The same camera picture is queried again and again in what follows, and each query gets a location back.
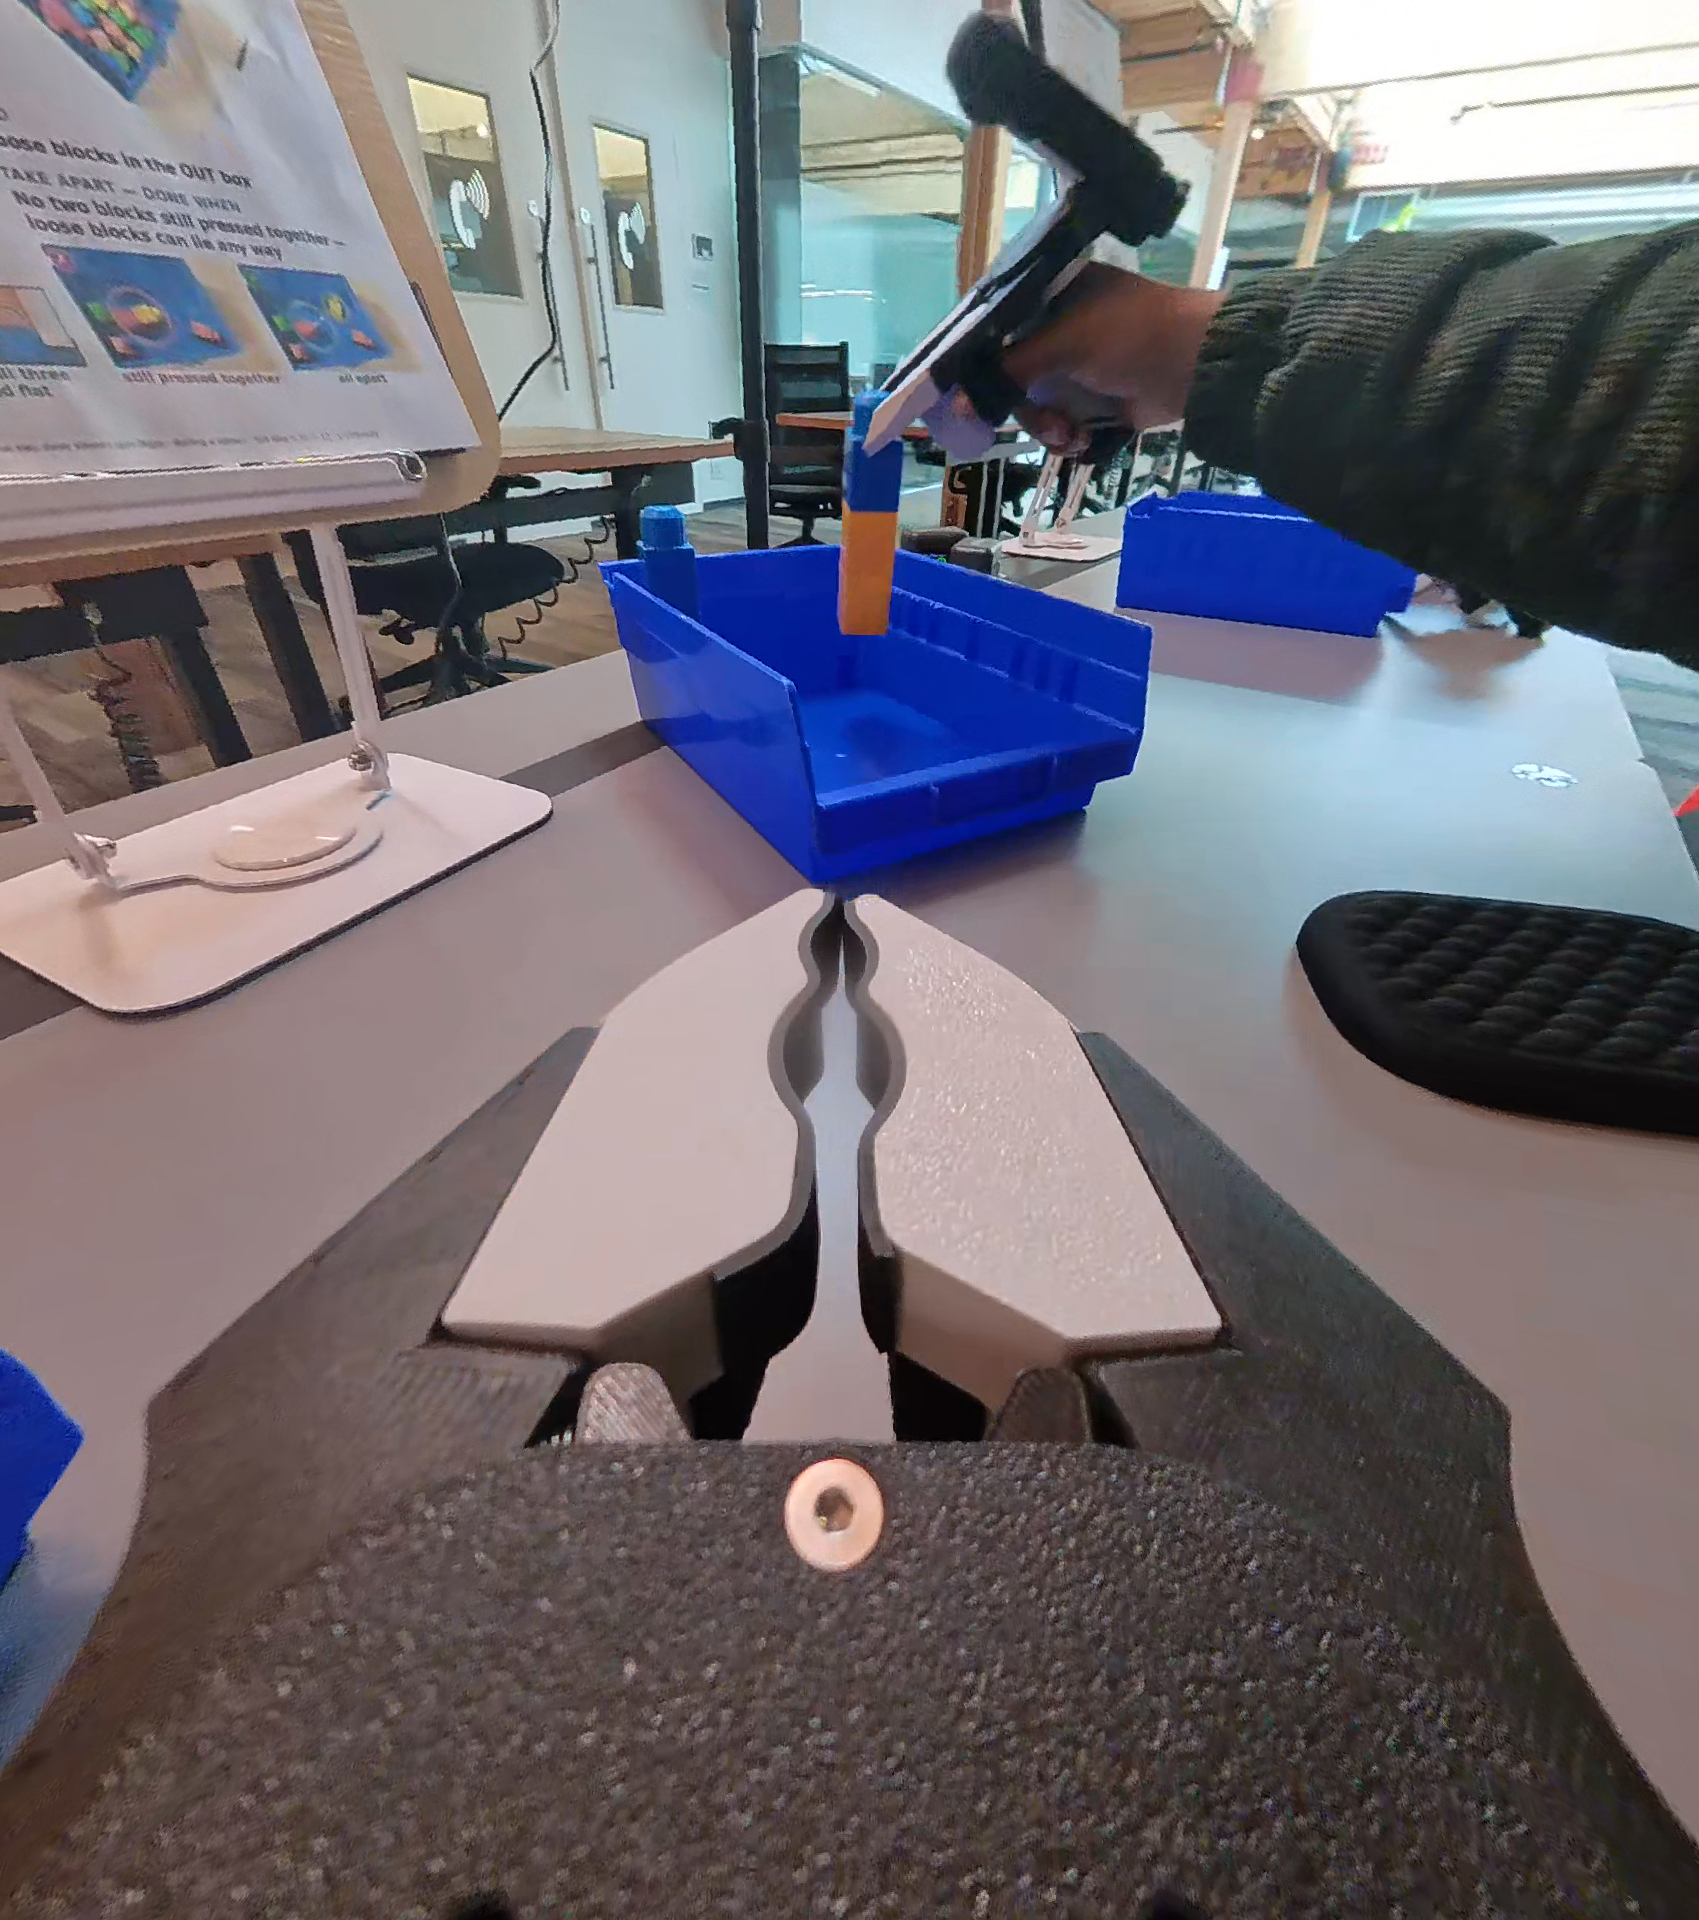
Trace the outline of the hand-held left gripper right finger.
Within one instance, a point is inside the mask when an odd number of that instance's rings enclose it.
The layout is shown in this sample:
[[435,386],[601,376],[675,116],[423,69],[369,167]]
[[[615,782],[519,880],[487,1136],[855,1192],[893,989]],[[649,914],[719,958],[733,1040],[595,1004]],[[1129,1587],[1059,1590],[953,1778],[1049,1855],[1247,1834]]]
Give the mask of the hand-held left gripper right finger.
[[981,1433],[1035,1370],[1223,1341],[1071,1021],[877,894],[845,905],[845,991],[861,1312],[897,1433]]

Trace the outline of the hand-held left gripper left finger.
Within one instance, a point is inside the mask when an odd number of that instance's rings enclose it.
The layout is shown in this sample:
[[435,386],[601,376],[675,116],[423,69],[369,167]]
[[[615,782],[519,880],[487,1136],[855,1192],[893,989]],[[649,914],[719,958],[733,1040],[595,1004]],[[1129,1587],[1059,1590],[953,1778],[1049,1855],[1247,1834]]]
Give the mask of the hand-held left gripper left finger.
[[835,909],[791,893],[621,999],[449,1295],[449,1339],[637,1362],[697,1438],[745,1434],[813,1310]]

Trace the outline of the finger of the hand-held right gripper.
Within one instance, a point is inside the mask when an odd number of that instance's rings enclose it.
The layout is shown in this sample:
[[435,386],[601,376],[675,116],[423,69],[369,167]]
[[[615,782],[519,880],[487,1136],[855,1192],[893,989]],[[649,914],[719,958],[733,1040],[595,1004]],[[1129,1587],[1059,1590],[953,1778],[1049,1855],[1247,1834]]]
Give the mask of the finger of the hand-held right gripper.
[[1047,209],[897,362],[863,416],[863,440],[987,440],[1025,404],[1005,373],[1007,347],[1035,325],[1079,258],[1079,214]]
[[985,274],[881,386],[879,446],[921,423],[941,448],[989,448],[1025,403],[1007,349],[1053,307],[1087,257],[1035,254]]

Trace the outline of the blue mega block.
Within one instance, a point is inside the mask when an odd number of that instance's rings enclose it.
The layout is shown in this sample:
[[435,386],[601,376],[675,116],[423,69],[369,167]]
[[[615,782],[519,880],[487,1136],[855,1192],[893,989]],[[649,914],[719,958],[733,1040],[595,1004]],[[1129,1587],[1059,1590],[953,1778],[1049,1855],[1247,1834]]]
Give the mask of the blue mega block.
[[649,504],[639,515],[639,560],[649,595],[681,616],[699,616],[697,555],[681,510]]
[[875,446],[873,423],[885,404],[877,391],[853,400],[851,423],[843,437],[841,515],[843,521],[885,517],[895,521],[901,508],[907,446],[889,440]]

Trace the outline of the person's right forearm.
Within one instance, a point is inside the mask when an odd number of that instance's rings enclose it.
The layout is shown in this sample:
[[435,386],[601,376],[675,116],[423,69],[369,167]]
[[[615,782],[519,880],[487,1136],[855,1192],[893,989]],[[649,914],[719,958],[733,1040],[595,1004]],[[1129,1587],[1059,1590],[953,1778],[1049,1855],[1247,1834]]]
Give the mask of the person's right forearm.
[[1185,426],[1345,541],[1699,672],[1699,221],[1379,230],[1253,279]]

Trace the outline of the person's right hand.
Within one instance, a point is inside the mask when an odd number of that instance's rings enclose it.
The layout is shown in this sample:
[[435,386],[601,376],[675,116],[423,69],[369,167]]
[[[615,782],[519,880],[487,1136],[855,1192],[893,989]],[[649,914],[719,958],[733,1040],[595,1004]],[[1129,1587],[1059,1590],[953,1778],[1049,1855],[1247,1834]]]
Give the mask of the person's right hand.
[[1183,419],[1203,337],[1223,295],[1085,262],[1003,355],[1017,423],[1053,453],[1099,425],[1141,433]]

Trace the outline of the long wooden table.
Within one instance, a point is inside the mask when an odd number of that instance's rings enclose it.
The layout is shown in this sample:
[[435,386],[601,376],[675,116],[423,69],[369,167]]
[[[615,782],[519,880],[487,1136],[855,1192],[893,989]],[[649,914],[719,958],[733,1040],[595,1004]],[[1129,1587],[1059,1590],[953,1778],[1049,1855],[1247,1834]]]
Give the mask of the long wooden table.
[[[775,504],[793,496],[835,496],[841,493],[843,437],[851,416],[841,409],[795,409],[779,413],[769,425],[767,493]],[[941,487],[947,473],[943,451],[927,426],[907,428],[909,448],[903,468],[903,493]]]

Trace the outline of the black office chair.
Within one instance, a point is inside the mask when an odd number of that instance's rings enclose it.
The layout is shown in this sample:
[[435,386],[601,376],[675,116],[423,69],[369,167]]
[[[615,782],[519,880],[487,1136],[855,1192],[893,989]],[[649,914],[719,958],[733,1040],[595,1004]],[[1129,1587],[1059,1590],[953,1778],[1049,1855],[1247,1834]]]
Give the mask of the black office chair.
[[789,546],[815,546],[815,523],[841,518],[849,358],[847,342],[765,345],[765,501],[799,524]]
[[379,681],[379,699],[415,693],[441,704],[499,689],[541,666],[511,660],[485,634],[485,620],[539,603],[563,585],[565,566],[535,544],[451,541],[443,517],[343,524],[335,530],[355,608],[381,636],[429,636],[429,658]]

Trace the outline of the white document stand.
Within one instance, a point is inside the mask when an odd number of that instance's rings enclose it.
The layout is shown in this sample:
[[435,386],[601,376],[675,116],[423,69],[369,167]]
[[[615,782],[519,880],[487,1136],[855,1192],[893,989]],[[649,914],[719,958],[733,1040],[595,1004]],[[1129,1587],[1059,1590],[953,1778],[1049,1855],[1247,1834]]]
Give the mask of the white document stand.
[[311,541],[349,699],[349,739],[313,769],[121,838],[73,824],[0,684],[0,748],[43,834],[0,880],[0,958],[97,1012],[217,996],[539,828],[545,795],[383,744],[335,530],[471,504],[499,433],[477,352],[341,4],[299,4],[357,165],[475,423],[463,453],[359,453],[213,468],[0,481],[0,565],[109,563],[249,537]]
[[1049,453],[1015,535],[1001,543],[1001,558],[1093,565],[1115,552],[1113,543],[1075,527],[1091,476],[1091,462]]

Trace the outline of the black pole stand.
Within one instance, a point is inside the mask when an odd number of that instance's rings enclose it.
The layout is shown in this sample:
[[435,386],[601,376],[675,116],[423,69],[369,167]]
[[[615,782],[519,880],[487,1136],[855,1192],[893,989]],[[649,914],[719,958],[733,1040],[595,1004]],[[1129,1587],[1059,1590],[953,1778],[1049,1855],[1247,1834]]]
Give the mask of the black pole stand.
[[761,165],[761,3],[723,4],[735,209],[735,274],[741,413],[733,445],[743,470],[745,546],[769,544],[763,165]]

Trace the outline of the stack of blue bins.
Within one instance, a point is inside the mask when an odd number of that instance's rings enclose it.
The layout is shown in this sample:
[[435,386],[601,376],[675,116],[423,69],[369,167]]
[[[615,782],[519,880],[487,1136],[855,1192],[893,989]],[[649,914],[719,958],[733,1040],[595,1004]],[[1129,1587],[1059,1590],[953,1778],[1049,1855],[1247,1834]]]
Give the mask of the stack of blue bins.
[[1115,600],[1353,638],[1406,611],[1416,572],[1263,495],[1147,495],[1125,512]]

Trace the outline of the wooden desk with black legs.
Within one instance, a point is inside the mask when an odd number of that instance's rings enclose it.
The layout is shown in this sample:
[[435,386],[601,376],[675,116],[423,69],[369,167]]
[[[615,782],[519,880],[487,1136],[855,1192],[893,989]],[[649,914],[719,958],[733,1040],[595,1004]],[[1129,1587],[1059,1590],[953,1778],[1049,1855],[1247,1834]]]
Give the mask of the wooden desk with black legs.
[[0,666],[79,653],[111,660],[121,648],[153,656],[143,676],[173,695],[211,763],[243,763],[253,748],[211,658],[211,619],[193,580],[205,568],[233,565],[295,739],[325,739],[339,720],[285,589],[281,552],[277,537],[249,537],[139,550],[105,563],[1,565],[0,597],[31,593],[35,598],[0,608]]
[[697,468],[735,457],[729,437],[679,439],[609,428],[505,430],[491,493],[509,504],[501,527],[603,521],[617,560],[637,556],[643,508],[685,510],[697,501]]

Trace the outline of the printed instruction sheet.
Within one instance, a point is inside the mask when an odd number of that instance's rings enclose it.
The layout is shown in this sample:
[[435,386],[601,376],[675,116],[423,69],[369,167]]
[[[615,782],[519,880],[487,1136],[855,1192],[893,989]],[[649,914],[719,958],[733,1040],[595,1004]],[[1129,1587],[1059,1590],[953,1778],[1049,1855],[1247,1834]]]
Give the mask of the printed instruction sheet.
[[475,445],[299,4],[0,3],[0,481]]

